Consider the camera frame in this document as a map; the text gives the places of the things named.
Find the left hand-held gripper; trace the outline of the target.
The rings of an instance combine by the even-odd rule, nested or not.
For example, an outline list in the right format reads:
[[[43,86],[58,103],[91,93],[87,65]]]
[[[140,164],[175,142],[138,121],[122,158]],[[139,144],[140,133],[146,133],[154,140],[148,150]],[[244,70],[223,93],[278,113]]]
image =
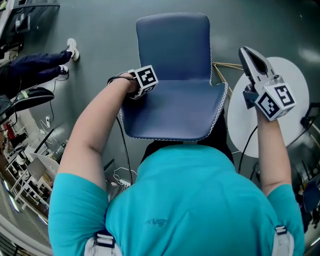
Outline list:
[[[151,92],[159,83],[152,65],[131,69],[128,73],[133,76],[133,80],[138,84],[137,90],[128,94],[128,97],[133,100]]]

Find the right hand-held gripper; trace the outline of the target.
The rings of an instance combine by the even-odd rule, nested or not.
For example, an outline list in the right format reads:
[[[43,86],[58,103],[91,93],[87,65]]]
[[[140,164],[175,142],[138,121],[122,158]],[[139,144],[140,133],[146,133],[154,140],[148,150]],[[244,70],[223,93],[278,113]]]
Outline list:
[[[251,84],[242,92],[246,107],[259,109],[269,121],[286,115],[296,106],[291,87],[275,75],[270,62],[258,51],[244,46],[238,50],[245,75]]]

